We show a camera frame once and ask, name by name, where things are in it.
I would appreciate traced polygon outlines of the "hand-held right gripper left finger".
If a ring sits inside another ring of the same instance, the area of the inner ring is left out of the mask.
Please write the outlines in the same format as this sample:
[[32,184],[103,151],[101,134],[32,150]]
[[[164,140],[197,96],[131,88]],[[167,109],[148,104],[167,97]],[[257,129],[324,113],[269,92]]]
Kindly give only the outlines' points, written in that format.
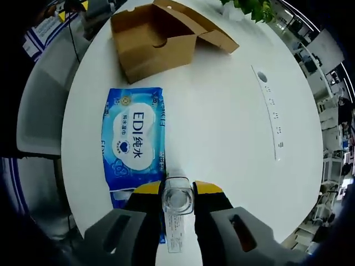
[[162,231],[161,182],[136,188],[84,234],[86,265],[155,265]]

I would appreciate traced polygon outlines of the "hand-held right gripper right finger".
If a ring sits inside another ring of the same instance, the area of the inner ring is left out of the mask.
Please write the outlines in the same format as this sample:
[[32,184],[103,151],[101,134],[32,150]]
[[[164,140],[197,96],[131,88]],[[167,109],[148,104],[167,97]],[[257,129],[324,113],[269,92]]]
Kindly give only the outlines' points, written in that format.
[[279,244],[271,227],[233,207],[213,183],[195,181],[195,233],[203,265],[301,265],[305,253]]

